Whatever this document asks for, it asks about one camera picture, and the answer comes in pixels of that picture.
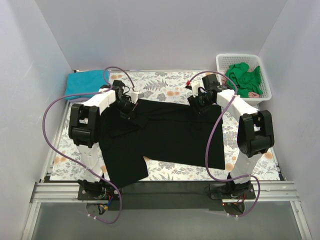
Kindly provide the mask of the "black t shirt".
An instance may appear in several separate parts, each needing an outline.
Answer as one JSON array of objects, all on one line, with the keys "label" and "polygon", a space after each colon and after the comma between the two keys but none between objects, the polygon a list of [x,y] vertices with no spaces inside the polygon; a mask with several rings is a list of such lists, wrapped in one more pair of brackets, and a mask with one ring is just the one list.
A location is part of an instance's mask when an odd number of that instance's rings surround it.
[{"label": "black t shirt", "polygon": [[118,188],[146,178],[144,157],[152,160],[225,169],[222,124],[210,133],[222,110],[198,115],[189,105],[140,99],[134,119],[110,106],[101,114],[99,147],[110,181]]}]

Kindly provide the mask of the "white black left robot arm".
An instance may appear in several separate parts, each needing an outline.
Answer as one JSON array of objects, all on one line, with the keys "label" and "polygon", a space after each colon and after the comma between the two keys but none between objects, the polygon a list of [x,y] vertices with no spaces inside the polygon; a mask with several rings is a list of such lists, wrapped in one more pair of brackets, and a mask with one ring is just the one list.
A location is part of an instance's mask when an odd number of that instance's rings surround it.
[{"label": "white black left robot arm", "polygon": [[112,87],[103,85],[89,100],[71,107],[68,135],[80,153],[80,162],[85,165],[83,180],[77,182],[95,200],[103,199],[107,193],[106,185],[100,182],[103,170],[98,157],[101,114],[113,106],[121,117],[132,119],[138,99],[144,96],[137,91],[125,92],[125,88],[121,80],[115,80]]}]

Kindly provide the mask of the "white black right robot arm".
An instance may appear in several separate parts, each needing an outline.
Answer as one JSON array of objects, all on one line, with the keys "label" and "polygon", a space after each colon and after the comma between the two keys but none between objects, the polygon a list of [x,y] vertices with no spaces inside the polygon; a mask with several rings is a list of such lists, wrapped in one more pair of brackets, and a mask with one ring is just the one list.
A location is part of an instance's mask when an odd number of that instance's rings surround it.
[{"label": "white black right robot arm", "polygon": [[192,91],[187,99],[197,114],[202,114],[209,107],[218,105],[222,114],[228,112],[238,122],[237,146],[239,154],[236,163],[222,186],[217,191],[232,199],[243,197],[253,190],[251,179],[258,160],[269,148],[274,146],[272,115],[267,110],[258,110],[245,102],[239,95],[237,86],[222,85],[217,79],[218,72],[208,71],[202,83],[191,78],[186,88]]}]

